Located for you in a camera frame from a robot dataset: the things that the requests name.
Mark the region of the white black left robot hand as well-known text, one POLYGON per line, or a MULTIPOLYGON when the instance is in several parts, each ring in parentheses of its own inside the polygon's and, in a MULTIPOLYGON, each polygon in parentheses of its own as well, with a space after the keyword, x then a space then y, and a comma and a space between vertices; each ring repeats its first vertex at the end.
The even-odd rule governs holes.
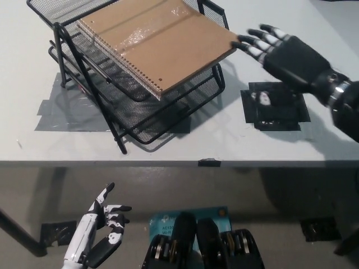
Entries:
POLYGON ((125 225, 130 222, 123 213, 132 207, 105 204, 114 186, 108 184, 82 216, 63 258, 63 268, 98 268, 121 245, 125 225), (105 226, 111 232, 94 244, 96 232, 105 226))

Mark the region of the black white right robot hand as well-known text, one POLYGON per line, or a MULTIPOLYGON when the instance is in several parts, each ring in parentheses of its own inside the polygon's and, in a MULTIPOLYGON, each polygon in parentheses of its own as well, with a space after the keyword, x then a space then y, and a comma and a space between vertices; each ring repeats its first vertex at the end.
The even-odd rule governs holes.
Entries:
POLYGON ((312 47, 277 27, 261 24, 247 33, 231 42, 232 47, 253 57, 290 89, 312 94, 323 105, 328 105, 335 88, 348 80, 312 47))

